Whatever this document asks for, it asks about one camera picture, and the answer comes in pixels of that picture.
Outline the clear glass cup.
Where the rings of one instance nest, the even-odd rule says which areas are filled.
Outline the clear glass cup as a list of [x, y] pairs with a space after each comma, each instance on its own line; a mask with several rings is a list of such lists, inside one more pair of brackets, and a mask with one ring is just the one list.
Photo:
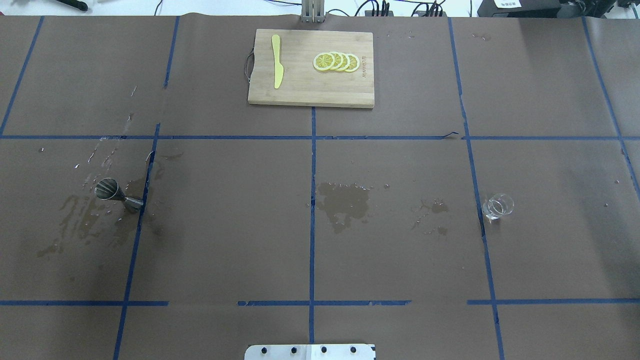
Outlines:
[[506, 193], [496, 193], [482, 203], [482, 214], [489, 221], [499, 220], [512, 214], [515, 209], [514, 199]]

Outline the steel double jigger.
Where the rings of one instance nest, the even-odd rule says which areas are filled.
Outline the steel double jigger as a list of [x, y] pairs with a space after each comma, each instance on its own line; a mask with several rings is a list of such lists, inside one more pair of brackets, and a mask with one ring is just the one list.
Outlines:
[[119, 183], [110, 177], [103, 178], [94, 187], [94, 195], [103, 201], [121, 202], [128, 212], [139, 212], [144, 201], [141, 198], [128, 196], [121, 189]]

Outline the bamboo cutting board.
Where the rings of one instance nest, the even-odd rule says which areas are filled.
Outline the bamboo cutting board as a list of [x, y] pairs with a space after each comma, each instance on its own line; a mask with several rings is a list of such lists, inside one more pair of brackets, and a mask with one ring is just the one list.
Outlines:
[[[281, 38], [284, 76], [274, 89], [271, 36]], [[314, 57], [324, 52], [354, 54], [358, 70], [318, 71]], [[371, 32], [339, 30], [258, 29], [247, 102], [252, 105], [372, 109], [375, 106], [374, 36]]]

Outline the yellow plastic knife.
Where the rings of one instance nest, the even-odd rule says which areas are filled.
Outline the yellow plastic knife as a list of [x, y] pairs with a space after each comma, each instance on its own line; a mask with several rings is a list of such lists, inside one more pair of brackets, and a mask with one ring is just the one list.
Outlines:
[[270, 37], [270, 43], [274, 63], [273, 88], [277, 90], [281, 87], [284, 79], [284, 66], [281, 63], [281, 37], [278, 34], [273, 34]]

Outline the brown table cover paper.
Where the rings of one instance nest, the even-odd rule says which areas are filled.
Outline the brown table cover paper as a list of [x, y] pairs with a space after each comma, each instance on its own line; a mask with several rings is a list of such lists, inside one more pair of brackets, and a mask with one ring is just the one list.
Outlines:
[[371, 109], [249, 104], [262, 28], [1, 18], [3, 360], [639, 358], [638, 20], [309, 27], [373, 34]]

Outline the aluminium frame post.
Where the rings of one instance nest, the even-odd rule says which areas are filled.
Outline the aluminium frame post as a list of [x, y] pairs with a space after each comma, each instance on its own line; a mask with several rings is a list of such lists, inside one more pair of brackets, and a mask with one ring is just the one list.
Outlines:
[[320, 24], [324, 23], [325, 19], [325, 0], [301, 0], [302, 23]]

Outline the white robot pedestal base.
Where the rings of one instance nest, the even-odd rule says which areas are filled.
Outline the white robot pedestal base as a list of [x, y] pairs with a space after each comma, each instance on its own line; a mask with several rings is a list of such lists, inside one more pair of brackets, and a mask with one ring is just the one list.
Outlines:
[[256, 344], [247, 347], [245, 360], [375, 360], [374, 344]]

